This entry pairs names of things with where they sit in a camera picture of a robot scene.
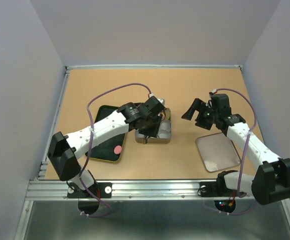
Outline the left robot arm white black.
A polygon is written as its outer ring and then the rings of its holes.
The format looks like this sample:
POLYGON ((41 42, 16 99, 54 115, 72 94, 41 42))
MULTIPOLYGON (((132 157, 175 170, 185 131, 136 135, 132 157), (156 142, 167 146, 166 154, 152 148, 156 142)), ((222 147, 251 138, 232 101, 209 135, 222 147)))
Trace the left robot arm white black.
POLYGON ((74 183, 85 197, 93 196, 96 181, 80 165, 79 159, 103 142, 133 130, 146 137, 156 137, 165 109, 164 99, 150 95, 146 102, 129 102, 120 106, 92 126, 66 135, 60 131, 55 133, 50 140, 47 156, 58 178, 74 183))

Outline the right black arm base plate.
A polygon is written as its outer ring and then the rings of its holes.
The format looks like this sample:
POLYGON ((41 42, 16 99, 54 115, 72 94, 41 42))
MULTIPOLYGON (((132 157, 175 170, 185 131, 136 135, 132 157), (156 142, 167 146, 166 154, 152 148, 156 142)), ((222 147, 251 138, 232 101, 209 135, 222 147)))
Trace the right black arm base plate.
POLYGON ((236 195, 237 190, 229 189, 226 185, 216 181, 206 181, 200 185, 197 194, 203 198, 230 197, 233 194, 236 195))

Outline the dark green metal tray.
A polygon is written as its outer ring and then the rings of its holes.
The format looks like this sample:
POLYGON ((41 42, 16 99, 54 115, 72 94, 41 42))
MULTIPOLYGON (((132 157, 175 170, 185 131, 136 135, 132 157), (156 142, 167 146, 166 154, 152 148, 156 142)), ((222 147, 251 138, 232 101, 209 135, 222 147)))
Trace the dark green metal tray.
MULTIPOLYGON (((102 105, 99 107, 97 111, 97 115, 95 117, 94 123, 97 123, 106 117, 108 117, 111 113, 117 110, 117 106, 111 105, 102 105)), ((116 135, 105 142, 99 144, 91 150, 90 159, 105 161, 105 162, 117 162, 121 158, 121 153, 123 151, 123 144, 125 141, 126 134, 116 135), (122 146, 122 151, 120 154, 114 153, 114 148, 116 146, 122 146)))

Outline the pink round cookie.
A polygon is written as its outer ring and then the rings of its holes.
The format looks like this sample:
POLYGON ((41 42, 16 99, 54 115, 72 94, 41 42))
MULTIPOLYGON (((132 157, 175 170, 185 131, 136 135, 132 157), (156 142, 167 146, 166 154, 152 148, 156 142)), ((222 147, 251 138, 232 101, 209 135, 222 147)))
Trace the pink round cookie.
POLYGON ((122 152, 122 146, 117 145, 117 146, 114 148, 113 152, 114 152, 116 155, 119 155, 119 154, 122 152))

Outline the gold tin lid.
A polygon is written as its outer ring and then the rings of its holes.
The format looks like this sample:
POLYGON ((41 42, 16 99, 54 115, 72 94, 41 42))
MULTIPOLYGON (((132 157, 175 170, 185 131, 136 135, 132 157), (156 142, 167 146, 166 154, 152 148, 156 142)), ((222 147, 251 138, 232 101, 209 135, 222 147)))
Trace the gold tin lid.
POLYGON ((198 137, 195 144, 206 170, 210 173, 233 168, 241 163, 234 144, 223 133, 198 137))

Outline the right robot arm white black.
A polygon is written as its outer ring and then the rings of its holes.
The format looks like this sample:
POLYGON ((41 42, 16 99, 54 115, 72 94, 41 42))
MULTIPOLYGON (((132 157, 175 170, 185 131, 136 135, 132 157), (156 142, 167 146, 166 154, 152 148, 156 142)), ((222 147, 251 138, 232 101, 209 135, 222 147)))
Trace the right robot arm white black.
POLYGON ((210 92, 210 100, 195 98, 182 119, 191 120, 194 112, 197 127, 210 130, 216 126, 228 139, 240 147, 242 157, 248 157, 256 168, 254 176, 240 171, 222 171, 215 181, 208 182, 200 191, 202 197, 226 197, 234 191, 248 194, 260 205, 290 199, 290 158, 281 158, 271 151, 239 114, 233 114, 227 94, 210 92))

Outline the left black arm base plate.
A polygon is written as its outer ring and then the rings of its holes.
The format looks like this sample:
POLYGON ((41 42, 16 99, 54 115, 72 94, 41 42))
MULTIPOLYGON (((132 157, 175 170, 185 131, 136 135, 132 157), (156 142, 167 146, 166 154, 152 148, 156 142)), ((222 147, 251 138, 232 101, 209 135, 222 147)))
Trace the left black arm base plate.
MULTIPOLYGON (((70 182, 67 184, 67 198, 69 199, 90 199, 93 198, 85 189, 79 188, 75 183, 70 182)), ((89 191, 100 199, 109 199, 112 197, 111 182, 97 182, 89 187, 89 191)))

